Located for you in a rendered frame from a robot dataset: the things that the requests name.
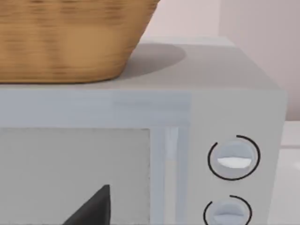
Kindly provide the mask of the large pale microwave knob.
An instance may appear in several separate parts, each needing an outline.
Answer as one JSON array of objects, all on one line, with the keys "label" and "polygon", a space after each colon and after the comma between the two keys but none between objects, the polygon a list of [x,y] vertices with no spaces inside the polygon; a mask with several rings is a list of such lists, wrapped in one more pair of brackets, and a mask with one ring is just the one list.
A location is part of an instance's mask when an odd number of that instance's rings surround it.
[{"label": "large pale microwave knob", "polygon": [[250,176],[260,161],[261,150],[258,144],[243,135],[214,143],[207,154],[209,170],[226,181],[238,181]]}]

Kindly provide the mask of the pale microwave oven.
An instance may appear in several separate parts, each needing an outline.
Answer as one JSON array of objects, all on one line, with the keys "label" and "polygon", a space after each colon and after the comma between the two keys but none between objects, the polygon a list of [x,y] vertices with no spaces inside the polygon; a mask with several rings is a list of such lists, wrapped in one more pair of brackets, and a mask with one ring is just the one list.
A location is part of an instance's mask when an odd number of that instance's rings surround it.
[{"label": "pale microwave oven", "polygon": [[[191,97],[183,222],[205,225],[203,210],[211,201],[237,195],[252,207],[249,225],[267,222],[286,93],[243,51],[222,38],[167,38],[140,43],[116,80],[73,85],[2,85],[2,89],[120,90],[183,92]],[[261,161],[250,176],[219,179],[209,170],[211,146],[236,135],[254,140]]]}]

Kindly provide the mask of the woven wicker basket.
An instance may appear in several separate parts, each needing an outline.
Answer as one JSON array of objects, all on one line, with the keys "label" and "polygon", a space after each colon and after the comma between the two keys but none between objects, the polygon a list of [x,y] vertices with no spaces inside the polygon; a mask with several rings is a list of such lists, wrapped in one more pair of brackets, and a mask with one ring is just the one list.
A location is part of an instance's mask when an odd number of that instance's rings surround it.
[{"label": "woven wicker basket", "polygon": [[120,76],[160,0],[0,0],[0,84]]}]

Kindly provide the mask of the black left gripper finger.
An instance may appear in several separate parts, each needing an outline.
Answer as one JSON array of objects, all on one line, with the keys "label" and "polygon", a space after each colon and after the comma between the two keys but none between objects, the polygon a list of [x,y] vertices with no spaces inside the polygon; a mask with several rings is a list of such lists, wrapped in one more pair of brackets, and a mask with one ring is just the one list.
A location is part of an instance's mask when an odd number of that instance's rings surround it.
[{"label": "black left gripper finger", "polygon": [[110,185],[102,186],[62,225],[110,225]]}]

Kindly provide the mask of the microwave oven door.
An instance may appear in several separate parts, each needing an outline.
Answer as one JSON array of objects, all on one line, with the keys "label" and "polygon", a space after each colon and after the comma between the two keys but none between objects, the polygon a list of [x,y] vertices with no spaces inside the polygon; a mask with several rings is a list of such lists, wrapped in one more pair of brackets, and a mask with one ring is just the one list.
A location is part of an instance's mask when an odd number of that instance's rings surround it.
[{"label": "microwave oven door", "polygon": [[0,225],[61,225],[111,188],[112,223],[183,222],[191,97],[0,90]]}]

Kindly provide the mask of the small pale microwave knob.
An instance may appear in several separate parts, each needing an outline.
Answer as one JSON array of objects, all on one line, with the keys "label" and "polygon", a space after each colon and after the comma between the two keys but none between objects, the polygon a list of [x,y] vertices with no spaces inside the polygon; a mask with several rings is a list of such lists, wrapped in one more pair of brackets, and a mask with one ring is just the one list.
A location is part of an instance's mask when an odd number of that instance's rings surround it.
[{"label": "small pale microwave knob", "polygon": [[251,205],[237,195],[209,202],[202,214],[205,225],[249,225],[252,217]]}]

